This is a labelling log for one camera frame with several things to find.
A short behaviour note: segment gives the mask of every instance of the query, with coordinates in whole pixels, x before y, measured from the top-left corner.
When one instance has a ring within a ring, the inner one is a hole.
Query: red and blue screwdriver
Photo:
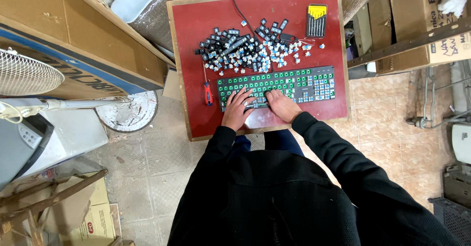
[[[206,69],[204,68],[204,62],[203,62],[203,71],[204,71],[204,101],[206,102],[206,105],[211,106],[212,105],[212,94],[211,90],[209,88],[209,81],[206,79]]]

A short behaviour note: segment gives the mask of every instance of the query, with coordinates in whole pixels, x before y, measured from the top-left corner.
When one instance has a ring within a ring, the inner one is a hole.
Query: precision screwdriver set
[[[324,37],[326,35],[327,5],[309,4],[306,17],[306,36]]]

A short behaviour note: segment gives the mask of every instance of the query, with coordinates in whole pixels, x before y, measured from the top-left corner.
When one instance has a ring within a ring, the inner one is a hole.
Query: right hand
[[[302,113],[301,108],[286,97],[280,90],[271,90],[265,94],[268,105],[275,115],[279,116],[283,121],[292,123],[294,118]]]

